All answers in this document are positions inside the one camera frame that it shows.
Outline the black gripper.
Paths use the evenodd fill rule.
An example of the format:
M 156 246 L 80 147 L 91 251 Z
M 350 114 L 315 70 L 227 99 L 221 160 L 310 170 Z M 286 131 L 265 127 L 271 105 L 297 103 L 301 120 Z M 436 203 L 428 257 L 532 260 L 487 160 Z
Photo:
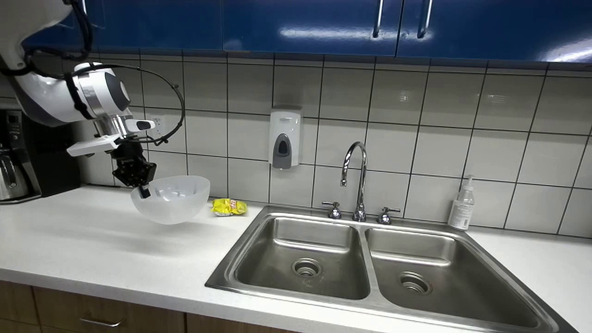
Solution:
M 140 186 L 141 197 L 151 197 L 149 183 L 154 179 L 158 164 L 143 155 L 143 146 L 127 138 L 112 151 L 112 157 L 117 160 L 114 175 L 128 186 Z

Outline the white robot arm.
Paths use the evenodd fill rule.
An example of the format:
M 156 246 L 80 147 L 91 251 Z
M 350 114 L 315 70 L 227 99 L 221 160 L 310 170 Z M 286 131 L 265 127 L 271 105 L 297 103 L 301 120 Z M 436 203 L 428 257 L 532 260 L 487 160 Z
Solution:
M 82 51 L 51 46 L 25 49 L 23 42 L 42 29 L 75 14 L 82 29 Z M 0 0 L 3 73 L 16 90 L 25 114 L 58 127 L 93 120 L 99 136 L 67 147 L 73 157 L 108 151 L 117 160 L 114 175 L 151 196 L 156 164 L 143 155 L 140 131 L 154 127 L 130 110 L 130 94 L 110 64 L 90 61 L 91 20 L 82 0 Z

